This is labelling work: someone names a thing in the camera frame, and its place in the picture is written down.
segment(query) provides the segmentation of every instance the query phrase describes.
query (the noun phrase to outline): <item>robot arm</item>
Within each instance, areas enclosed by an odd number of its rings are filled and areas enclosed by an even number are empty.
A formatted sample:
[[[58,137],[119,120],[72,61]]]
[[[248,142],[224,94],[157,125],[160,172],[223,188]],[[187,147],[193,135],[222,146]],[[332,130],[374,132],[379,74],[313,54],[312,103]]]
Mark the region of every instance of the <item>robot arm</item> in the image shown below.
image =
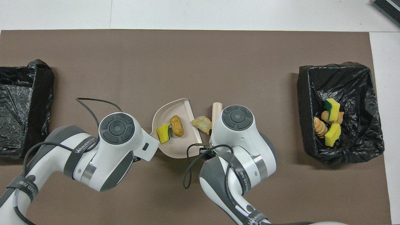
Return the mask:
[[[2,224],[32,224],[24,215],[39,190],[55,171],[97,190],[116,186],[131,164],[141,158],[149,161],[158,148],[152,138],[129,114],[116,112],[106,116],[99,126],[99,143],[77,126],[55,129],[45,140],[26,171],[15,178],[0,198]]]
[[[205,194],[239,225],[270,224],[267,217],[244,198],[251,188],[273,174],[276,155],[272,143],[259,133],[253,113],[244,106],[225,108],[216,118],[210,138],[217,147],[216,156],[207,160],[200,171],[200,184]],[[309,222],[293,223],[305,225]],[[320,222],[313,225],[344,225]]]

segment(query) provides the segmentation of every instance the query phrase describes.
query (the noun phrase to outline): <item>brown surface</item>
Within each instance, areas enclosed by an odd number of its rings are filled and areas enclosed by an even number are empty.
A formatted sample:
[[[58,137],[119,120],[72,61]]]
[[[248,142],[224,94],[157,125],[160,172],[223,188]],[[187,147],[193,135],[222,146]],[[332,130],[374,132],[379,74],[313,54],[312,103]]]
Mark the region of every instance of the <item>brown surface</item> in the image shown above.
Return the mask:
[[[271,222],[340,221],[390,224],[384,158],[328,166],[302,149],[298,67],[346,61],[373,70],[368,33],[178,30],[2,31],[0,66],[34,59],[56,75],[50,129],[76,124],[96,135],[93,119],[75,100],[110,100],[151,132],[164,104],[190,99],[195,117],[211,105],[242,104],[278,151],[278,169],[245,197]],[[88,102],[99,118],[112,106]],[[0,161],[0,187],[21,171]],[[185,159],[158,151],[133,164],[114,189],[98,193],[54,174],[28,210],[37,224],[233,224],[202,191],[201,168],[184,190]]]

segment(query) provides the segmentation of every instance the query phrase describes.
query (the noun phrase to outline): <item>white table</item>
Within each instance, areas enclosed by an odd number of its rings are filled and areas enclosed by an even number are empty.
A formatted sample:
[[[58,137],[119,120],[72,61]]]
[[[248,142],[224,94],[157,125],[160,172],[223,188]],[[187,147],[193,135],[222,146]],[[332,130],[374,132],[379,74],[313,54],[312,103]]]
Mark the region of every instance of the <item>white table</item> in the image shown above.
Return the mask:
[[[0,30],[18,29],[369,32],[391,218],[400,223],[400,28],[369,0],[0,0]]]

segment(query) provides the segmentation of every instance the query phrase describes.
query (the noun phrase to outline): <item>yellow sponge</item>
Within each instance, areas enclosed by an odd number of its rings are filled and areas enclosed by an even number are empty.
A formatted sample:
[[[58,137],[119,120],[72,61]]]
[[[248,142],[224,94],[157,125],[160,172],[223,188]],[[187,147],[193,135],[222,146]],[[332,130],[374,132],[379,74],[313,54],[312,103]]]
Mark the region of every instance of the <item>yellow sponge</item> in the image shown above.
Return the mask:
[[[329,130],[325,133],[325,145],[333,147],[333,144],[337,139],[339,139],[340,133],[342,130],[340,129],[340,125],[337,123],[333,123]]]
[[[325,108],[329,112],[328,121],[335,121],[338,119],[340,104],[333,98],[325,100]]]
[[[160,140],[161,144],[170,140],[170,136],[168,133],[169,127],[169,124],[164,124],[157,129],[158,139]]]

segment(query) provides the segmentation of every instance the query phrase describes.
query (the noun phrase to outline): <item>black strap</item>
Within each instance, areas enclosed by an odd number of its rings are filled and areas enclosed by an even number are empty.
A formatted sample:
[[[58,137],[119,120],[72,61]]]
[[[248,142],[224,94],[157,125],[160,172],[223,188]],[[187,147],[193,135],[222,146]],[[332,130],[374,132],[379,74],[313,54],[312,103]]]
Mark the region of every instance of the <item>black strap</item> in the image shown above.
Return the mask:
[[[238,177],[242,186],[242,195],[249,192],[251,189],[250,178],[238,158],[236,158],[236,156],[230,152],[217,153],[217,155],[227,161],[232,167],[233,171],[235,171],[236,176]]]
[[[229,190],[229,185],[228,185],[228,179],[229,179],[229,170],[230,168],[232,168],[230,165],[228,165],[228,167],[226,168],[226,174],[225,174],[225,193],[228,196],[230,202],[233,205],[233,209],[230,209],[233,214],[240,220],[240,221],[245,221],[246,220],[246,216],[244,216],[240,211],[238,211],[236,208],[236,206],[240,207],[242,210],[244,210],[243,207],[241,207],[239,205],[239,203],[235,200],[235,198],[232,196],[232,193]]]
[[[75,148],[74,151],[71,152],[70,156],[67,159],[67,162],[64,166],[64,175],[67,177],[73,178],[74,170],[76,165],[78,164],[80,158],[82,157],[83,153],[92,146],[96,142],[96,138],[93,136],[85,138],[81,143],[79,143]]]
[[[258,210],[252,211],[247,219],[244,221],[244,225],[259,225],[263,219],[266,219],[267,217],[262,214]]]
[[[32,180],[25,178],[21,175],[14,178],[14,180],[12,180],[9,185],[7,185],[7,188],[19,189],[25,192],[29,196],[30,202],[33,202],[33,200],[39,193],[38,186],[36,186],[36,184],[33,183]]]

